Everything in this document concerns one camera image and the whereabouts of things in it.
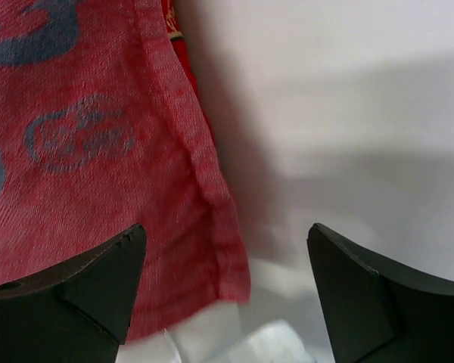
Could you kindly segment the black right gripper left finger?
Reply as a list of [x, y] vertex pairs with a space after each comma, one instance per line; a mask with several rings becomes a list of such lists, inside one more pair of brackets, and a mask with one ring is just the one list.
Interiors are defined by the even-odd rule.
[[114, 362], [145, 260], [133, 225], [57, 265], [0, 285], [0, 362]]

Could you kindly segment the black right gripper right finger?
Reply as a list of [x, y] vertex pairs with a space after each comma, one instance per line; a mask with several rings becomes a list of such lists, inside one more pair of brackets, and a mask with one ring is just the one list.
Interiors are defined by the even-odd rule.
[[307, 238], [337, 362], [454, 362], [454, 281], [315, 223]]

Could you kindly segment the white pillow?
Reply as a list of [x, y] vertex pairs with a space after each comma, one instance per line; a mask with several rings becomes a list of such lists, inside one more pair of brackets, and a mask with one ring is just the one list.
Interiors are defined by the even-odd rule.
[[118, 362], [333, 362], [309, 261], [249, 260], [250, 302], [215, 302], [121, 346]]

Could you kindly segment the red patterned pillowcase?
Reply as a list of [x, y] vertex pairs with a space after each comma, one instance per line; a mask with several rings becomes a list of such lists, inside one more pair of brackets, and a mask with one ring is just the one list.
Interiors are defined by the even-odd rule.
[[0, 284], [130, 225], [147, 233], [128, 338], [250, 297], [171, 1], [0, 1]]

